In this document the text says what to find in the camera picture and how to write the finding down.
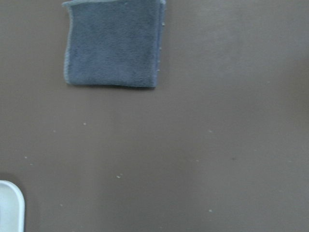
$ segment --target gray towel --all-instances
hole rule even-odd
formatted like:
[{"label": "gray towel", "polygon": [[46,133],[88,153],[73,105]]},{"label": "gray towel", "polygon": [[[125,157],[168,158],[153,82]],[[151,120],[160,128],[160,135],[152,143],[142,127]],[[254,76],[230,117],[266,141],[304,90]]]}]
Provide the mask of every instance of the gray towel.
[{"label": "gray towel", "polygon": [[155,87],[165,0],[72,0],[64,75],[72,85]]}]

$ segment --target brown surface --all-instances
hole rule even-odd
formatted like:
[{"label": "brown surface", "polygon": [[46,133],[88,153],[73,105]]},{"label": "brown surface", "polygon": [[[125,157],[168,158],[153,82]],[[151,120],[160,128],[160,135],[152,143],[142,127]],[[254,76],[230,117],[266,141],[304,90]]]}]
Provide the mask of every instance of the brown surface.
[{"label": "brown surface", "polygon": [[0,0],[27,232],[309,231],[309,1],[169,0],[155,90],[67,86],[60,4]]}]

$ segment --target white container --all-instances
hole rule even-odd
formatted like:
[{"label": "white container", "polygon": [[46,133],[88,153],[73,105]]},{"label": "white container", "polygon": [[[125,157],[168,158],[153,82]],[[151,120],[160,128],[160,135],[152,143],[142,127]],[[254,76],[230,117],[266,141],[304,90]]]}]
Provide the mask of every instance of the white container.
[{"label": "white container", "polygon": [[12,182],[0,180],[0,232],[23,232],[25,199]]}]

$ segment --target white object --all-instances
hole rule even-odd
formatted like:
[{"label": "white object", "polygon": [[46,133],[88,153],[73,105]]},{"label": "white object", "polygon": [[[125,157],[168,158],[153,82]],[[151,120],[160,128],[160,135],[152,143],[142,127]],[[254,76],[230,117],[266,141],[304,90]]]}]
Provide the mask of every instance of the white object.
[{"label": "white object", "polygon": [[0,232],[23,232],[25,199],[12,182],[0,180]]}]

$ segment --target folded washcloth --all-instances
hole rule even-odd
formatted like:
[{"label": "folded washcloth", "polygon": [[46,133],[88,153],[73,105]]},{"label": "folded washcloth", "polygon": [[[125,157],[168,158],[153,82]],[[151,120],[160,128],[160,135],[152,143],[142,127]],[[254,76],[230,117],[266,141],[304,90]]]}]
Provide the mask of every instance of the folded washcloth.
[{"label": "folded washcloth", "polygon": [[165,0],[72,0],[64,76],[72,85],[155,87]]}]

